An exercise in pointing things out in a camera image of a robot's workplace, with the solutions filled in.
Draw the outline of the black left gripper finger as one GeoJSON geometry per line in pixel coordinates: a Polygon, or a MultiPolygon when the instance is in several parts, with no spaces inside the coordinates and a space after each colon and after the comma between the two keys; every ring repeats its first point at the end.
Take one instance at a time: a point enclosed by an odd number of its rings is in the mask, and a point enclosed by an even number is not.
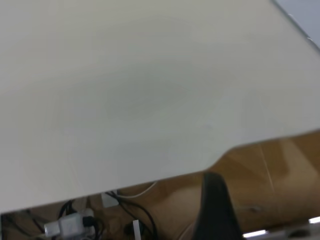
{"type": "Polygon", "coordinates": [[[241,240],[228,187],[223,177],[214,172],[203,175],[200,210],[193,229],[195,240],[241,240]]]}

